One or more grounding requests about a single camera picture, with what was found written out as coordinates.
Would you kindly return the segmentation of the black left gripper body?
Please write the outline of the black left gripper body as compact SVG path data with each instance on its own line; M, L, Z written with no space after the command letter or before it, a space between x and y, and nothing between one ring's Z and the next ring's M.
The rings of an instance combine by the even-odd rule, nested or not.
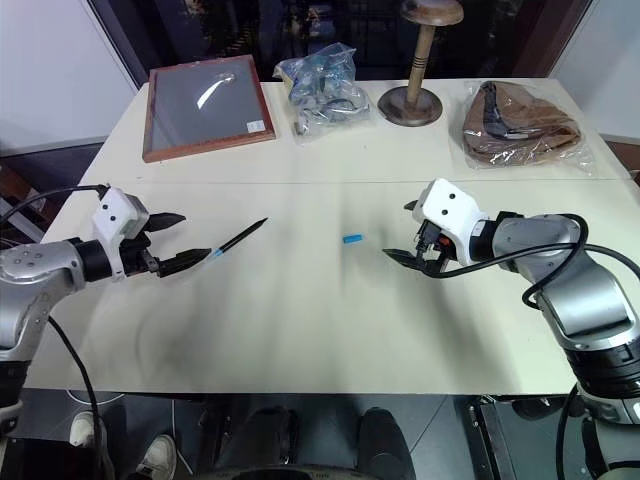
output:
M149 252L151 240L142 231L132 239L123 239L119 246L120 259L126 276L142 273L159 275L160 260Z

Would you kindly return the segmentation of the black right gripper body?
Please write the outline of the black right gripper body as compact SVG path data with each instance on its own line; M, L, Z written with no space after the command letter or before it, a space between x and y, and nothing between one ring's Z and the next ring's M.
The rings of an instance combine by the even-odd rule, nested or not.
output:
M416 236L416 259L423 271L444 271L457 260L455 244L440 227L424 220Z

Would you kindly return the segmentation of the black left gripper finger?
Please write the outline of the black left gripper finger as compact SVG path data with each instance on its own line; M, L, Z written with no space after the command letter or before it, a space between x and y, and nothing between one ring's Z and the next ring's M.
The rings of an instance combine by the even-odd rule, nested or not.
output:
M148 231L149 232L157 232L168 229L180 222L186 220L184 215L180 215L177 213L157 213L151 214L148 218Z
M211 254L211 249L190 249L158 262L157 275L170 276L187 270Z

